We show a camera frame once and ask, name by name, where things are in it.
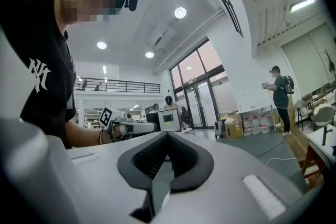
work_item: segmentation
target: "black backpack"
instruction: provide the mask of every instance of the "black backpack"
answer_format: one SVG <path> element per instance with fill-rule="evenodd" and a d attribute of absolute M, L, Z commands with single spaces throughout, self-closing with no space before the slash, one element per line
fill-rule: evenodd
<path fill-rule="evenodd" d="M 290 76 L 283 76 L 285 82 L 285 92 L 286 94 L 294 93 L 294 81 Z"/>

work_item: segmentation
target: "fluorescent light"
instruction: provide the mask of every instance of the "fluorescent light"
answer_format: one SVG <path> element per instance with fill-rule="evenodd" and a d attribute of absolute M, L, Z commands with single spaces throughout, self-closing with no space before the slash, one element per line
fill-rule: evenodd
<path fill-rule="evenodd" d="M 292 7 L 292 9 L 290 10 L 290 12 L 296 12 L 297 10 L 299 10 L 299 9 L 301 9 L 301 8 L 303 8 L 303 7 L 306 7 L 306 6 L 308 6 L 308 5 L 313 4 L 315 1 L 316 1 L 316 0 L 305 0 L 305 1 L 303 1 L 303 2 L 301 2 L 301 3 L 299 3 L 299 4 L 297 4 L 297 5 L 294 5 L 294 6 Z"/>
<path fill-rule="evenodd" d="M 99 48 L 99 49 L 102 49 L 102 50 L 104 50 L 104 49 L 106 49 L 106 43 L 105 42 L 98 42 L 97 43 L 97 47 Z"/>
<path fill-rule="evenodd" d="M 151 51 L 147 52 L 146 54 L 147 58 L 153 58 L 154 57 L 154 53 L 152 53 Z"/>
<path fill-rule="evenodd" d="M 185 8 L 180 7 L 180 8 L 177 8 L 177 9 L 175 10 L 175 17 L 176 17 L 177 19 L 182 19 L 182 18 L 184 18 L 186 14 L 187 14 L 187 11 L 185 10 Z"/>

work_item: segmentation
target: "black t-shirt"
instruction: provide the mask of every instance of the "black t-shirt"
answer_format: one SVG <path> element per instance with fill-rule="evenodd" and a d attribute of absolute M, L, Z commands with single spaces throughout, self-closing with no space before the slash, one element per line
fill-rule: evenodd
<path fill-rule="evenodd" d="M 288 96 L 286 93 L 286 85 L 282 76 L 278 76 L 274 82 L 277 90 L 273 92 L 273 101 L 277 108 L 287 108 L 288 107 Z"/>
<path fill-rule="evenodd" d="M 65 37 L 59 31 L 54 0 L 19 0 L 3 21 L 3 30 L 38 82 L 21 113 L 24 121 L 58 136 L 70 148 L 65 123 L 76 114 L 74 64 Z"/>

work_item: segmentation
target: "white logo print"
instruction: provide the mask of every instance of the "white logo print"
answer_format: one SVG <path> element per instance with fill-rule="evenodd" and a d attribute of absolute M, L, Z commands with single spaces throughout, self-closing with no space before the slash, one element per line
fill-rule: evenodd
<path fill-rule="evenodd" d="M 37 82 L 35 85 L 36 93 L 40 91 L 40 87 L 39 87 L 40 84 L 43 89 L 48 90 L 46 88 L 46 79 L 47 79 L 48 73 L 51 71 L 47 68 L 47 65 L 45 63 L 42 63 L 41 65 L 41 61 L 37 59 L 36 59 L 36 65 L 35 65 L 35 60 L 30 59 L 30 66 L 28 70 L 30 72 L 33 72 L 36 76 L 36 79 L 37 79 Z"/>

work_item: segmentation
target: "gray floor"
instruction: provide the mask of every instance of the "gray floor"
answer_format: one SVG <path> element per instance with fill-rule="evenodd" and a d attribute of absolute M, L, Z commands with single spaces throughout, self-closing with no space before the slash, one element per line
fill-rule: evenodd
<path fill-rule="evenodd" d="M 188 134 L 204 137 L 213 141 L 216 140 L 214 130 L 192 130 L 188 132 Z M 295 158 L 294 153 L 287 142 L 284 142 L 284 137 L 281 135 L 281 133 L 278 132 L 250 135 L 242 138 L 220 138 L 217 139 L 217 141 L 227 145 L 239 147 L 247 151 L 252 156 L 257 157 L 265 164 L 271 158 Z M 287 177 L 303 193 L 308 191 L 308 186 L 304 180 L 304 176 L 297 160 L 271 160 L 268 166 L 280 173 L 282 176 Z M 171 163 L 164 163 L 153 181 L 153 200 L 155 213 L 160 211 L 163 199 L 169 192 L 169 183 L 173 178 L 174 173 L 172 171 Z"/>

